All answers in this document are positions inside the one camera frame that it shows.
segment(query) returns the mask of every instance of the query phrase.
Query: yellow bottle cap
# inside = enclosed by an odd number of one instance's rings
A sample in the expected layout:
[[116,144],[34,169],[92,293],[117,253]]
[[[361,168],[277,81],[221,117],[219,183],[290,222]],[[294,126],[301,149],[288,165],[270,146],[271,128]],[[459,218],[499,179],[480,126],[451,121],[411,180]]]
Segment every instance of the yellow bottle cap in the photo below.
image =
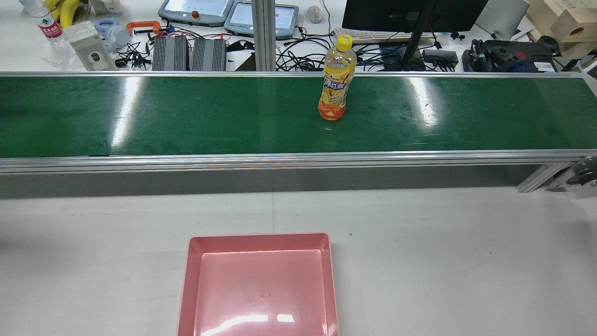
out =
[[336,48],[344,52],[349,51],[352,48],[352,37],[350,35],[342,34],[338,36],[338,42],[336,42]]

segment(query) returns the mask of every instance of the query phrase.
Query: plastic bottle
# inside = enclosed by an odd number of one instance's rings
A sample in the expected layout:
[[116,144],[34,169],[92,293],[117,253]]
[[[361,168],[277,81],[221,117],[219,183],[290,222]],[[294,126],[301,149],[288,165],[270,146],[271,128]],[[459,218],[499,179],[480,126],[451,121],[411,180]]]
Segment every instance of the plastic bottle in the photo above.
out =
[[326,120],[338,120],[346,110],[346,93],[355,72],[356,54],[352,37],[338,36],[336,46],[328,50],[324,61],[324,89],[319,99],[319,114]]
[[37,25],[50,43],[54,45],[64,43],[66,38],[62,34],[62,28],[54,20],[43,0],[19,0],[19,2],[35,19]]

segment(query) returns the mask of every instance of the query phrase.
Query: water bottle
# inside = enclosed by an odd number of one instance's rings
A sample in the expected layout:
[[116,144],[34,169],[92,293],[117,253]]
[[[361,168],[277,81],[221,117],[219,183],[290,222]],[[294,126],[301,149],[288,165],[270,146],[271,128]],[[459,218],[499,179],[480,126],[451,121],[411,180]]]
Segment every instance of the water bottle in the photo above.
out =
[[54,20],[43,0],[19,0],[19,2],[35,19],[37,25],[50,43],[54,45],[64,43],[65,38],[62,34],[62,28]]

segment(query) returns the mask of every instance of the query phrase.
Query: tablet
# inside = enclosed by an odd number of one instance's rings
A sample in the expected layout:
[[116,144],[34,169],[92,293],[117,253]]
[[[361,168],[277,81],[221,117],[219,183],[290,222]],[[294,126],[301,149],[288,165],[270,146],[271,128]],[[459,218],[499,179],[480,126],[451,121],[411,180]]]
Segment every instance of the tablet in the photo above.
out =
[[222,27],[232,3],[233,0],[166,0],[158,15],[171,22]]
[[[293,37],[299,8],[293,5],[276,5],[276,39]],[[236,0],[224,23],[226,31],[235,35],[253,37],[253,12],[251,2]]]

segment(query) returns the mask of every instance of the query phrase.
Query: computer mouse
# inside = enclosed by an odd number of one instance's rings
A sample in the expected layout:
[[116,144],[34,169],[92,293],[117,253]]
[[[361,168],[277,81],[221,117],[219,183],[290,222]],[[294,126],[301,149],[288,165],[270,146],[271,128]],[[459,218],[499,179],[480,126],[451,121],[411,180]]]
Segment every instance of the computer mouse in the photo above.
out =
[[307,20],[311,23],[320,23],[324,20],[324,15],[321,13],[321,10],[317,6],[309,7],[305,16],[307,17]]

